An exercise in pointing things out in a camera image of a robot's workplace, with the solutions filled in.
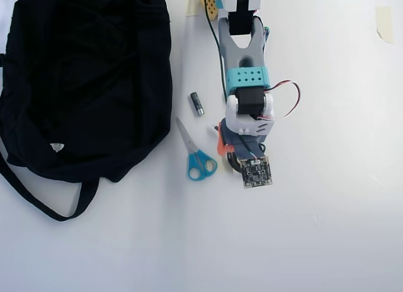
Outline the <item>blue-grey gripper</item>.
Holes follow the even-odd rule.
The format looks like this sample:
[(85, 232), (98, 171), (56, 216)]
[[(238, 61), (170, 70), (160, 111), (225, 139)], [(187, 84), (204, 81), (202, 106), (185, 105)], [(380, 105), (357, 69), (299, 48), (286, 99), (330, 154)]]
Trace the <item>blue-grey gripper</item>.
[(253, 155), (258, 158), (264, 157), (265, 153), (259, 146), (265, 141), (265, 136), (238, 135), (231, 131), (226, 124), (226, 119), (221, 121), (221, 129), (217, 128), (219, 139), (217, 153), (219, 156), (235, 153), (239, 160), (252, 159)]

